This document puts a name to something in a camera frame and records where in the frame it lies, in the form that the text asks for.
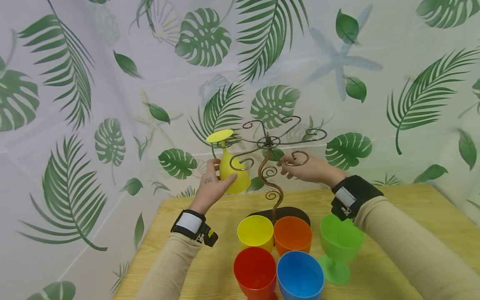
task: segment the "wooden table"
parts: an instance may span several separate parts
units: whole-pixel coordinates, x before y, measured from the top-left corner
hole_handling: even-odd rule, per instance
[[[433,187],[426,184],[380,188],[385,196],[407,215],[425,226],[469,265],[480,273],[480,230],[463,216]],[[313,231],[311,255],[323,254],[319,224],[330,213],[332,194],[329,190],[287,192],[283,206],[304,210],[310,217]],[[166,242],[169,230],[191,198],[169,199],[161,205],[140,246],[114,300],[132,300],[148,269]],[[233,275],[233,261],[240,249],[237,226],[248,214],[271,209],[273,203],[264,194],[229,195],[215,204],[207,214],[208,224],[218,233],[213,248],[202,247],[194,259],[183,286],[181,299],[216,300],[246,297]],[[359,256],[350,264],[351,280],[344,286],[325,283],[325,300],[414,300],[421,299],[382,249],[368,236]],[[277,295],[281,299],[277,284]]]

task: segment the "black wrist strap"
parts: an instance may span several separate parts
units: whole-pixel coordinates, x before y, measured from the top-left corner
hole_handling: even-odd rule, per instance
[[[354,220],[360,207],[370,199],[384,194],[360,176],[346,177],[332,188],[335,198],[332,201],[332,214],[340,220]]]
[[[185,227],[177,225],[178,221],[180,220],[180,218],[183,214],[194,215],[195,217],[199,218],[202,221],[202,223],[200,224],[200,227],[198,228],[197,232],[192,232],[191,230],[189,230]],[[188,237],[192,240],[195,240],[199,243],[203,242],[205,245],[207,245],[209,247],[213,247],[216,240],[218,239],[218,235],[210,228],[210,226],[208,226],[205,223],[205,221],[206,221],[206,219],[205,219],[204,215],[199,214],[196,211],[193,211],[193,210],[190,210],[190,209],[185,209],[185,210],[182,210],[182,212],[177,217],[177,220],[175,221],[175,223],[173,223],[173,226],[172,226],[170,232],[181,233],[184,236],[186,236],[186,237]]]

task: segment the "yellow cup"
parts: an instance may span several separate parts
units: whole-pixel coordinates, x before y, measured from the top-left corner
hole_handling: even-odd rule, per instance
[[[268,252],[273,250],[273,224],[264,216],[248,216],[243,219],[237,228],[237,236],[243,248],[261,247]]]
[[[224,140],[231,137],[233,134],[232,129],[223,129],[217,132],[212,133],[207,137],[207,142],[209,143],[217,143],[220,142],[222,147],[225,147]],[[236,157],[232,160],[233,154],[227,151],[226,148],[223,149],[222,159],[220,160],[219,166],[219,173],[220,173],[220,180],[225,180],[230,174],[236,173],[237,178],[235,181],[228,187],[225,191],[227,194],[238,194],[241,192],[246,191],[250,187],[250,175],[248,171],[237,171],[232,169],[230,166],[230,161],[232,161],[232,166],[237,169],[245,168],[244,164],[240,163],[240,160]]]

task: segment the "wrist strap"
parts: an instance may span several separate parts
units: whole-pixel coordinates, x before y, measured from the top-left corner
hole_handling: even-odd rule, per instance
[[[218,235],[205,223],[205,216],[196,211],[182,210],[170,232],[178,232],[199,243],[212,247]]]
[[[360,176],[354,175],[343,179],[332,188],[335,198],[332,201],[332,214],[340,220],[352,221],[360,211],[360,207],[368,200],[384,194]]]

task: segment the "orange cup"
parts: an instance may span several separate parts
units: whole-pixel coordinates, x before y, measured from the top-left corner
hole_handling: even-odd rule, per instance
[[[312,229],[300,218],[285,216],[279,219],[273,227],[273,235],[280,256],[292,250],[310,253]]]

